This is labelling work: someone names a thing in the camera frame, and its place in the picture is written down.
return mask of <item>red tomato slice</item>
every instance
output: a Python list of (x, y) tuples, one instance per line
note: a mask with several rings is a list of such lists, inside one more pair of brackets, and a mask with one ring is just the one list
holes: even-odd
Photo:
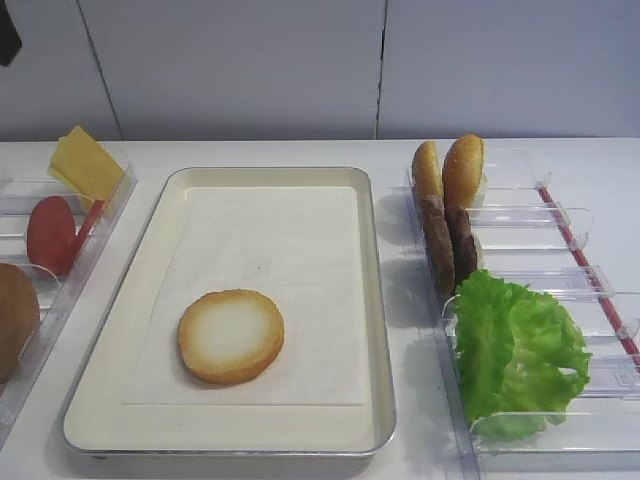
[(29, 261), (65, 275), (66, 258), (76, 238), (73, 214), (66, 200), (57, 195), (40, 200), (27, 227)]

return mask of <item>plastic compartment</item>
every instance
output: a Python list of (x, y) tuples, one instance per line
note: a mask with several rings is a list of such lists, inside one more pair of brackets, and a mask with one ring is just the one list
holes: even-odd
[(26, 229), (31, 211), (50, 195), (62, 196), (74, 216), (76, 231), (87, 212), (80, 195), (65, 185), (51, 181), (16, 181), (6, 173), (0, 178), (0, 262), (11, 263), (25, 271), (38, 294), (40, 325), (23, 346), (18, 368), (5, 384), (0, 385), (0, 448), (9, 435), (36, 379), (62, 331), (94, 265), (96, 264), (124, 206), (137, 182), (134, 169), (120, 150), (111, 154), (125, 169), (125, 175), (105, 202), (74, 265), (66, 276), (56, 277), (42, 267), (30, 263), (26, 254)]
[[(640, 438), (634, 432), (640, 428), (640, 354), (635, 340), (640, 330), (640, 294), (612, 291), (603, 272), (589, 265), (582, 252), (593, 223), (589, 211), (554, 202), (548, 190), (550, 175), (531, 174), (533, 169), (517, 149), (500, 150), (493, 158), (492, 154), (487, 150), (487, 162), (500, 166), (494, 170), (500, 178), (493, 182), (491, 171), (485, 170), (488, 188), (482, 206), (470, 211), (472, 230), (483, 247), (483, 267), (494, 276), (548, 292), (567, 308), (593, 353), (591, 380), (557, 425), (547, 418), (558, 414), (549, 412), (502, 412), (469, 425), (453, 350), (455, 298), (438, 297), (431, 269), (421, 269), (463, 476), (479, 479), (496, 470), (593, 468), (621, 459), (637, 466)], [(517, 157), (514, 163), (511, 155)], [(416, 249), (405, 254), (430, 266), (410, 169), (406, 178), (402, 193)], [(540, 242), (544, 235), (552, 241)], [(546, 428), (517, 442), (481, 435), (500, 422), (518, 421), (540, 421)]]

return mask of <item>white wall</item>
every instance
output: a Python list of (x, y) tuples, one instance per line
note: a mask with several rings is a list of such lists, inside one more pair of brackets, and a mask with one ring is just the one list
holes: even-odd
[[(76, 0), (8, 0), (0, 141), (118, 138)], [(125, 139), (373, 138), (385, 0), (80, 0)], [(640, 0), (388, 0), (378, 137), (640, 136)]]
[(0, 67), (0, 141), (57, 140), (75, 124), (119, 138), (74, 0), (7, 0), (22, 49)]
[(125, 139), (373, 138), (384, 0), (81, 0)]
[(380, 138), (640, 136), (640, 1), (389, 0)]

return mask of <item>food container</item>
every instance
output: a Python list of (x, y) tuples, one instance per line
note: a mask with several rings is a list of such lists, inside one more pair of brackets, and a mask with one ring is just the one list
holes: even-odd
[[(282, 313), (260, 376), (215, 387), (177, 349), (184, 310), (250, 289)], [(368, 457), (395, 428), (367, 175), (188, 168), (168, 179), (72, 388), (61, 428), (88, 455)]]
[(0, 261), (20, 267), (29, 276), (38, 296), (40, 324), (23, 346), (18, 368), (0, 385), (0, 448), (8, 437), (58, 335), (62, 331), (94, 265), (136, 184), (136, 175), (121, 150), (112, 150), (125, 175), (116, 186), (68, 274), (56, 276), (33, 265), (26, 254), (26, 230), (32, 210), (46, 197), (62, 197), (79, 230), (87, 213), (80, 196), (57, 181), (0, 178)]
[(640, 356), (637, 348), (640, 294), (616, 292), (605, 274), (583, 253), (593, 218), (582, 208), (564, 208), (549, 189), (550, 174), (533, 173), (518, 149), (488, 148), (487, 188), (481, 205), (470, 211), (475, 238), (482, 245), (483, 266), (493, 276), (553, 295), (580, 327), (590, 381), (568, 406), (564, 421), (524, 440), (487, 439), (481, 432), (498, 422), (548, 419), (550, 412), (499, 412), (473, 425), (467, 421), (458, 386), (454, 305), (438, 296), (422, 234), (411, 171), (405, 198), (415, 252), (422, 269), (431, 324), (452, 414), (456, 454), (465, 479), (500, 470), (553, 471), (600, 468), (603, 462), (625, 465), (640, 458)]

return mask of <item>parchment paper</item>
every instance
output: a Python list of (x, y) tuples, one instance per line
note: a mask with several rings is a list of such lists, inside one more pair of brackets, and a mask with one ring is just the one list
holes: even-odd
[[(191, 189), (187, 198), (189, 217), (124, 403), (364, 403), (369, 388), (356, 192), (217, 188)], [(257, 290), (276, 303), (285, 342), (257, 379), (212, 387), (181, 364), (176, 328), (201, 295), (234, 288)]]

